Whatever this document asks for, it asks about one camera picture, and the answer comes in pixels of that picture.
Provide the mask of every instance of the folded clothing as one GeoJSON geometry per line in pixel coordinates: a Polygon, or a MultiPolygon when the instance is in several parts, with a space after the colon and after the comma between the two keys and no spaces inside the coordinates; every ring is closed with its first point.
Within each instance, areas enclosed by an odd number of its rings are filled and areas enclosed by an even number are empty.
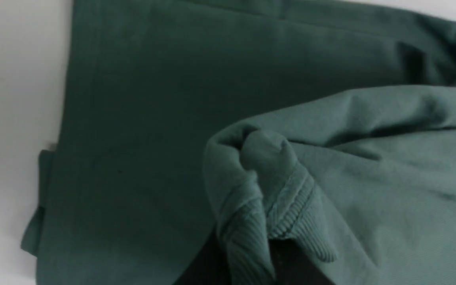
{"type": "Polygon", "coordinates": [[[22,243],[38,285],[173,283],[215,223],[203,148],[235,121],[353,88],[456,85],[456,22],[399,9],[78,0],[72,21],[60,138],[22,243]]]}
{"type": "Polygon", "coordinates": [[[292,240],[336,285],[456,283],[456,88],[359,89],[236,123],[205,152],[232,284],[292,240]]]}

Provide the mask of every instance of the dark green fabric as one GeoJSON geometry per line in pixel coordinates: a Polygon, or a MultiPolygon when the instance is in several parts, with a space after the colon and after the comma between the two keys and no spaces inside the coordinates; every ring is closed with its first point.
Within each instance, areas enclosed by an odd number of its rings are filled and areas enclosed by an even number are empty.
{"type": "Polygon", "coordinates": [[[456,284],[456,88],[359,89],[241,121],[205,152],[232,284],[291,239],[336,285],[456,284]]]}
{"type": "Polygon", "coordinates": [[[456,84],[456,23],[398,9],[77,0],[73,14],[38,285],[171,284],[214,225],[203,148],[237,120],[353,88],[456,84]]]}
{"type": "Polygon", "coordinates": [[[47,202],[47,191],[49,188],[49,177],[54,159],[54,152],[41,151],[38,157],[38,207],[29,222],[29,226],[24,232],[24,237],[20,247],[32,254],[38,256],[38,245],[42,236],[42,227],[45,218],[45,203],[47,202]]]}

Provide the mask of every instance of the green sweatshirt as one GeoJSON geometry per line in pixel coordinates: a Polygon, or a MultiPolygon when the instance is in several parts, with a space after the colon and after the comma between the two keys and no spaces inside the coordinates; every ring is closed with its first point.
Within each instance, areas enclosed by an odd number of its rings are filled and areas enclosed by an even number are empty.
{"type": "Polygon", "coordinates": [[[292,239],[336,285],[456,284],[456,88],[360,89],[215,135],[205,182],[234,285],[292,239]]]}

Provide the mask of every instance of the white background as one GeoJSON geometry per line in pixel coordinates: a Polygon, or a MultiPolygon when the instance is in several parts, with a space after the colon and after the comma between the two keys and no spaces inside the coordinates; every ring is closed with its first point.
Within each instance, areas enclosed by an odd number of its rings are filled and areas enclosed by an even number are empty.
{"type": "MultiPolygon", "coordinates": [[[[456,0],[361,0],[456,20],[456,0]]],[[[0,285],[32,285],[19,249],[38,203],[38,152],[57,141],[71,0],[0,0],[0,285]]]]}

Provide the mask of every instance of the dark green garment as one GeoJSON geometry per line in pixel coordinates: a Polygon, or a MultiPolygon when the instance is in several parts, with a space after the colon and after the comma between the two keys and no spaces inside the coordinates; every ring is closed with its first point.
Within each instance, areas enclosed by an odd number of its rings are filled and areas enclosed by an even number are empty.
{"type": "Polygon", "coordinates": [[[235,121],[353,88],[456,85],[456,23],[398,9],[78,0],[73,12],[61,134],[23,240],[38,285],[171,284],[215,222],[203,148],[235,121]]]}
{"type": "Polygon", "coordinates": [[[291,239],[336,285],[456,284],[456,88],[359,89],[215,135],[205,182],[232,284],[291,239]]]}

